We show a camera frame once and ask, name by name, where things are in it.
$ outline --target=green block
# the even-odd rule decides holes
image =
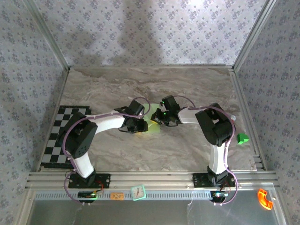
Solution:
[[[249,140],[250,138],[246,134],[238,134],[238,144],[243,144]]]
[[[147,112],[149,109],[149,105],[143,104],[143,106],[145,108],[145,112]],[[153,115],[153,113],[156,112],[156,109],[159,108],[159,104],[151,104],[150,106],[151,108],[149,113],[144,116],[144,120],[148,123],[148,131],[146,133],[150,133],[150,134],[159,133],[160,125],[151,120],[151,116]]]

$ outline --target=clock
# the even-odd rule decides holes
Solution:
[[[133,201],[141,200],[143,198],[146,198],[146,191],[144,185],[138,185],[131,188],[131,195],[133,198]]]

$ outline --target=orange object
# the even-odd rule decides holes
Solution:
[[[111,200],[123,201],[124,200],[124,193],[111,193]]]
[[[267,194],[268,192],[266,192],[263,189],[259,189],[257,192],[257,198],[258,198],[258,202],[267,210],[271,210],[273,207],[273,202],[269,201],[267,199]]]

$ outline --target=checkerboard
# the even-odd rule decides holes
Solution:
[[[81,112],[84,115],[90,115],[91,109],[89,106],[60,106],[43,155],[41,163],[42,166],[46,168],[73,168],[70,161],[62,152],[62,148],[56,141],[56,138],[60,130],[67,124],[69,119],[76,112]]]

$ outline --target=orange curved piece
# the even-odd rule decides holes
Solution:
[[[259,189],[257,192],[258,202],[267,210],[271,210],[273,207],[273,202],[267,199],[267,193],[263,189]]]

